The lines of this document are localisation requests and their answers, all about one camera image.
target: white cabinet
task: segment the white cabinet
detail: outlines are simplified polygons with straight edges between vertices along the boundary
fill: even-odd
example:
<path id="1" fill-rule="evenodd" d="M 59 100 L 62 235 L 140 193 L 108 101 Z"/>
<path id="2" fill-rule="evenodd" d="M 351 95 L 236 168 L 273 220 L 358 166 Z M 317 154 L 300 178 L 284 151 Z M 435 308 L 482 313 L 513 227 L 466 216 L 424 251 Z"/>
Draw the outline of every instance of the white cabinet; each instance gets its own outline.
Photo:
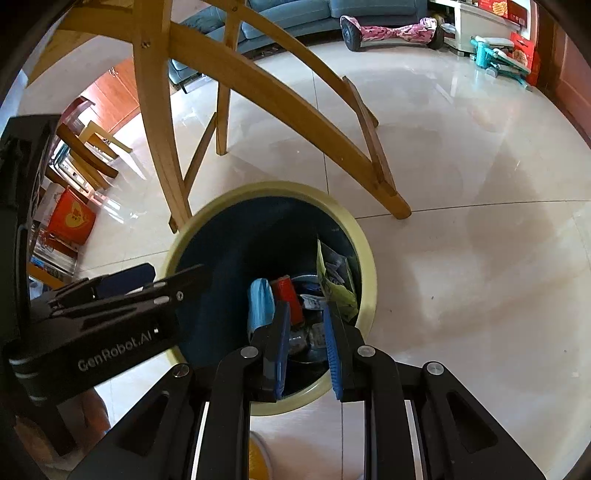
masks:
<path id="1" fill-rule="evenodd" d="M 445 5 L 454 12 L 456 38 L 447 38 L 445 43 L 459 53 L 476 53 L 470 38 L 481 37 L 509 38 L 511 32 L 519 31 L 520 26 L 506 18 L 499 17 L 482 8 L 455 0 L 430 0 L 431 4 Z"/>

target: red box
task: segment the red box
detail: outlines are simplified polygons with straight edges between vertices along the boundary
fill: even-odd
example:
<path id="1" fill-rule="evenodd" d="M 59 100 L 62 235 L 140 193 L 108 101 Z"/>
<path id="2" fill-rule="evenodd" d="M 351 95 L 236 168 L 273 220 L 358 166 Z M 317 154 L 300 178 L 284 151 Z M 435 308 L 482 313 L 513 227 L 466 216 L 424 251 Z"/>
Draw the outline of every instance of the red box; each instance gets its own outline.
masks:
<path id="1" fill-rule="evenodd" d="M 511 41 L 515 44 L 513 58 L 531 70 L 525 79 L 527 83 L 535 87 L 540 75 L 540 55 L 535 50 L 535 43 L 516 32 L 511 32 Z"/>
<path id="2" fill-rule="evenodd" d="M 511 0 L 479 0 L 478 7 L 527 28 L 527 9 Z"/>
<path id="3" fill-rule="evenodd" d="M 95 213 L 68 187 L 57 202 L 56 209 L 49 220 L 47 232 L 83 245 L 90 235 L 95 219 Z"/>

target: trash can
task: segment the trash can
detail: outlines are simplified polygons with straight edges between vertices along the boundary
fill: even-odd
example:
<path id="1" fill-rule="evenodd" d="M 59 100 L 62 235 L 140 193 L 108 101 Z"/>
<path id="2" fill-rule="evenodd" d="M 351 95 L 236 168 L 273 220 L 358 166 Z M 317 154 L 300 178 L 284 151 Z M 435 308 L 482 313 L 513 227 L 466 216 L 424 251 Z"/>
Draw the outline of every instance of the trash can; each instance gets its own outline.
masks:
<path id="1" fill-rule="evenodd" d="M 169 350 L 173 363 L 218 363 L 248 344 L 247 290 L 256 278 L 316 273 L 317 240 L 349 259 L 364 337 L 374 321 L 377 276 L 369 244 L 355 218 L 324 192 L 287 181 L 249 184 L 227 192 L 197 212 L 177 235 L 163 274 L 192 265 L 212 269 L 211 288 L 178 308 L 181 341 Z M 275 415 L 300 408 L 331 389 L 327 365 L 288 371 L 284 397 L 254 403 L 251 414 Z"/>

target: wooden door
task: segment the wooden door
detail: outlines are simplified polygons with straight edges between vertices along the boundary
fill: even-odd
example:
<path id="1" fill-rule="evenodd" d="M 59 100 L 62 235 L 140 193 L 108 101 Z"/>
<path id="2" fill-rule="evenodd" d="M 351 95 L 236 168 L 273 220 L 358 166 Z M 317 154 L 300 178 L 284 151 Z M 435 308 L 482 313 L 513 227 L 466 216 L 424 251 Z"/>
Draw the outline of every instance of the wooden door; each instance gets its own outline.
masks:
<path id="1" fill-rule="evenodd" d="M 542 90 L 591 146 L 591 67 L 565 31 L 539 8 Z"/>
<path id="2" fill-rule="evenodd" d="M 139 113 L 134 59 L 127 59 L 101 75 L 83 93 L 95 104 L 93 121 L 115 133 Z"/>

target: garbage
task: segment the garbage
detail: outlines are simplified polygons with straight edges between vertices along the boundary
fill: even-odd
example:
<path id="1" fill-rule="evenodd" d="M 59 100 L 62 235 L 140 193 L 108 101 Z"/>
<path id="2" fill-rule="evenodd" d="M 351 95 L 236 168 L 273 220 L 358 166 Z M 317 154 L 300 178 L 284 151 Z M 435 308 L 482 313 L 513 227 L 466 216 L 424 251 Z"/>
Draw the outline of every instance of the garbage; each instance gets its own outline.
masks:
<path id="1" fill-rule="evenodd" d="M 324 298 L 337 304 L 345 322 L 353 319 L 359 308 L 347 257 L 318 240 L 316 271 Z"/>
<path id="2" fill-rule="evenodd" d="M 328 302 L 336 303 L 343 320 L 349 321 L 358 313 L 353 275 L 347 257 L 339 255 L 318 240 L 317 272 L 290 278 L 285 275 L 268 282 L 258 278 L 249 289 L 250 310 L 248 335 L 272 321 L 274 308 L 269 301 L 284 300 L 290 304 L 291 331 L 288 362 L 311 368 L 328 362 L 324 315 Z"/>
<path id="3" fill-rule="evenodd" d="M 326 307 L 326 298 L 316 297 L 315 295 L 301 294 L 300 298 L 304 301 L 302 307 L 306 310 L 324 310 Z"/>
<path id="4" fill-rule="evenodd" d="M 263 325 L 273 321 L 275 300 L 271 286 L 266 278 L 257 278 L 248 288 L 248 339 L 252 333 Z"/>
<path id="5" fill-rule="evenodd" d="M 290 349 L 288 356 L 300 353 L 308 348 L 308 342 L 306 341 L 306 332 L 304 330 L 296 330 L 290 332 Z"/>

